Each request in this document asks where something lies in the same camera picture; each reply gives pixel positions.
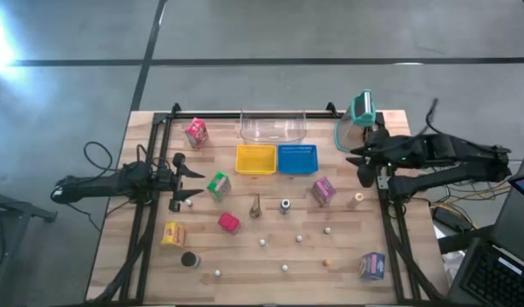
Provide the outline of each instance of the yellow basket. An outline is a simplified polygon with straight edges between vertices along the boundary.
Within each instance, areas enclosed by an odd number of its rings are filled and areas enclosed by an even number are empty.
[[[244,175],[271,175],[277,171],[274,145],[238,145],[235,170]]]

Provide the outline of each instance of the red object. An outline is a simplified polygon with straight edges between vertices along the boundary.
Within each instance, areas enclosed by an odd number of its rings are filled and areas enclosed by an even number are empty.
[[[232,234],[236,234],[241,227],[239,219],[227,212],[223,212],[221,214],[218,224],[222,227],[222,229]]]

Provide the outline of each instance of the blue basket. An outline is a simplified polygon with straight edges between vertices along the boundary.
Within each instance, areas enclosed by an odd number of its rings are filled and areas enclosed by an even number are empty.
[[[315,145],[279,145],[278,150],[281,173],[310,174],[319,170]]]

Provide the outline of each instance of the laptop keyboard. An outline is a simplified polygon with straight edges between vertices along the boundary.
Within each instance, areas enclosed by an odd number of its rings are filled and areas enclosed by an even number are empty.
[[[475,264],[461,288],[486,305],[524,306],[524,268],[490,246],[475,253]]]

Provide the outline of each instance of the clear plastic bin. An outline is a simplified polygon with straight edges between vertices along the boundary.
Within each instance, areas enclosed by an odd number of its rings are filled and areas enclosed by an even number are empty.
[[[301,143],[307,134],[305,111],[241,111],[245,143]]]

